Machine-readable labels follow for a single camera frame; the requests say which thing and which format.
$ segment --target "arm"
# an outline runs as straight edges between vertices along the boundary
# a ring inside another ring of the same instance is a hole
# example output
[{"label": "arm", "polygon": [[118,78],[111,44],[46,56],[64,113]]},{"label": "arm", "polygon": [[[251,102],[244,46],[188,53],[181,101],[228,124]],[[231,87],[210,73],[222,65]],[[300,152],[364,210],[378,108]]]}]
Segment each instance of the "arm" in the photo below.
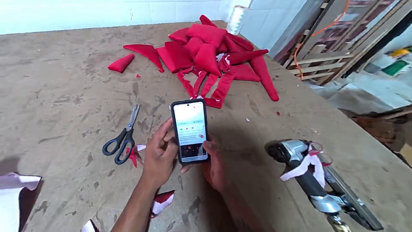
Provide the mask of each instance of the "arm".
[{"label": "arm", "polygon": [[178,152],[178,146],[171,141],[174,134],[167,133],[171,126],[169,118],[147,143],[142,176],[112,232],[146,231],[155,194],[169,179]]}]

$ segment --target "workbench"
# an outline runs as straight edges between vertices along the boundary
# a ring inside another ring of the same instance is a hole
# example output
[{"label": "workbench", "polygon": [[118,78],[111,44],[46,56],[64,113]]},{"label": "workbench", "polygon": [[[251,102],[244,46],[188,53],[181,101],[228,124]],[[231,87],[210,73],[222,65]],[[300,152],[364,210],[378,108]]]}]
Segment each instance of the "workbench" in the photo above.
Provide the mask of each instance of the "workbench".
[{"label": "workbench", "polygon": [[[114,156],[102,154],[103,144],[126,126],[137,103],[141,109],[133,137],[145,144],[170,117],[169,105],[189,96],[165,66],[160,73],[139,54],[123,74],[107,66],[131,53],[122,48],[125,44],[160,47],[168,34],[190,25],[0,36],[0,172],[43,177],[25,231],[79,231],[89,219],[101,232],[111,230],[142,166],[116,165]],[[209,131],[230,161],[227,172],[265,229],[332,231],[295,180],[279,179],[284,164],[264,150],[271,140],[293,138],[323,144],[334,168],[386,231],[412,231],[411,169],[278,63],[265,59],[279,102],[269,99],[261,83],[233,81],[223,108],[207,108]],[[149,231],[234,231],[221,197],[199,168],[181,175],[177,164],[159,192],[169,190],[175,190],[173,203],[151,220]],[[366,231],[348,215],[342,217],[352,231]]]}]

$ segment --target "hand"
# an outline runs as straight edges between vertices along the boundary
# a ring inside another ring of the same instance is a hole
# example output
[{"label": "hand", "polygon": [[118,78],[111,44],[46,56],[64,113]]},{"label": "hand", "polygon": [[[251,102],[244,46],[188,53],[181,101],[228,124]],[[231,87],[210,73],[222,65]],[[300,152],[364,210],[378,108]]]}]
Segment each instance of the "hand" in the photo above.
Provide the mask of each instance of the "hand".
[{"label": "hand", "polygon": [[223,192],[228,183],[225,177],[222,151],[213,136],[209,136],[209,139],[210,142],[203,142],[203,148],[210,154],[210,160],[202,164],[203,175],[215,190]]},{"label": "hand", "polygon": [[171,140],[174,133],[168,132],[172,124],[172,118],[166,120],[154,133],[145,149],[145,162],[140,179],[156,190],[169,179],[178,152],[177,144]]}]

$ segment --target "black scissor handle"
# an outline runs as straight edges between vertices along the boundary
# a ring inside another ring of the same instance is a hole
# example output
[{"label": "black scissor handle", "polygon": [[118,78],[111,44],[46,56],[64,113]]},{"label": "black scissor handle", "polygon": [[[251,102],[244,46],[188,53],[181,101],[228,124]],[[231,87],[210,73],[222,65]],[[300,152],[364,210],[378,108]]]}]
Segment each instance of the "black scissor handle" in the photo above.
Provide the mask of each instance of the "black scissor handle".
[{"label": "black scissor handle", "polygon": [[[133,134],[133,129],[130,129],[127,133],[126,133],[126,138],[124,139],[124,142],[122,144],[122,147],[120,148],[119,152],[117,153],[116,157],[115,157],[115,163],[116,164],[122,164],[124,162],[127,161],[127,159],[129,158],[130,154],[131,154],[131,150],[134,147],[134,140],[132,137]],[[120,156],[122,155],[123,151],[126,149],[127,144],[130,144],[130,149],[129,152],[126,154],[126,156],[124,157],[124,159],[120,159]]]},{"label": "black scissor handle", "polygon": [[[122,144],[122,141],[123,141],[124,137],[126,136],[126,133],[127,133],[126,128],[124,128],[119,136],[117,136],[116,138],[114,138],[112,140],[107,141],[107,143],[105,143],[103,145],[103,154],[105,156],[113,155],[120,148],[120,145]],[[107,148],[110,146],[110,144],[112,144],[114,142],[116,142],[116,147],[111,152],[108,151]]]}]

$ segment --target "yellow object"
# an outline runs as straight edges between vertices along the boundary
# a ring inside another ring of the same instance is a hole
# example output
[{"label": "yellow object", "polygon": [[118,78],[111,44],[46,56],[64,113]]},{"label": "yellow object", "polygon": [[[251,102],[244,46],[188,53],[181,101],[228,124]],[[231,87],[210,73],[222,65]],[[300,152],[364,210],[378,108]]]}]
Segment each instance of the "yellow object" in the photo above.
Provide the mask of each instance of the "yellow object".
[{"label": "yellow object", "polygon": [[409,50],[402,48],[402,49],[396,49],[389,55],[391,57],[400,57],[400,56],[408,54],[409,52],[410,52]]}]

